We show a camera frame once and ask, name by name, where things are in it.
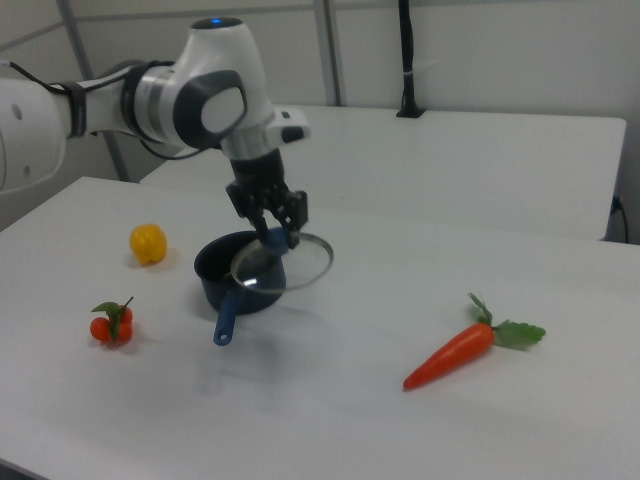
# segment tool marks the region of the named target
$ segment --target orange carrot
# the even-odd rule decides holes
[[[431,382],[485,353],[494,341],[493,328],[476,323],[453,337],[407,377],[403,386],[411,390]]]

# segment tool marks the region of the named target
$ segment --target white table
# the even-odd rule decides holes
[[[52,480],[635,479],[640,256],[621,244],[312,209],[336,263],[212,343],[193,273],[246,228],[207,195],[81,179],[0,233],[0,459]],[[167,233],[140,268],[137,224]],[[544,326],[428,387],[405,376],[470,322]],[[89,310],[135,296],[135,337]]]
[[[571,238],[604,237],[625,122],[612,118],[300,107],[308,140],[282,149],[312,206]],[[225,195],[208,151],[141,183]]]

